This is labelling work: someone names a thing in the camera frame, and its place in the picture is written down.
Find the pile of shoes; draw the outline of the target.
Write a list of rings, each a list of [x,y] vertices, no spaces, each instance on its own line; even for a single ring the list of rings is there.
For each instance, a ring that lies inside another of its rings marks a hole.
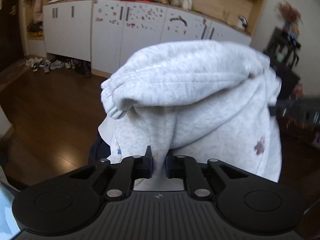
[[[92,68],[91,63],[85,60],[73,59],[73,58],[63,58],[63,59],[43,59],[43,58],[29,58],[25,62],[27,67],[30,67],[33,72],[37,72],[39,69],[43,69],[44,74],[50,71],[66,68],[72,69],[81,77],[91,77]]]

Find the light grey printed sweatpants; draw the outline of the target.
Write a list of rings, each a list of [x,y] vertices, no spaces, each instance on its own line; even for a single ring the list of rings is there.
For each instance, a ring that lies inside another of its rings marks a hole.
[[[153,172],[135,181],[138,191],[183,189],[165,175],[168,153],[218,159],[276,182],[281,143],[269,107],[280,89],[269,58],[251,47],[161,43],[135,52],[101,84],[106,118],[98,131],[113,164],[151,149]]]

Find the white sideboard cabinet with stickers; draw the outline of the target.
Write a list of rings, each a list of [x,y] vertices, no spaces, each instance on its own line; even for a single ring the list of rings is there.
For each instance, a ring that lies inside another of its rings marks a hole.
[[[47,53],[88,61],[93,70],[110,74],[136,51],[163,42],[251,43],[250,36],[202,15],[116,0],[45,5],[43,32]]]

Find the white kettle on counter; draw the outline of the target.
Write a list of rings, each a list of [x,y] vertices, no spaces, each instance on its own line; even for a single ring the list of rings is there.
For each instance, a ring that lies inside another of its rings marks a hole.
[[[192,10],[193,9],[193,0],[183,0],[182,8],[184,10]]]

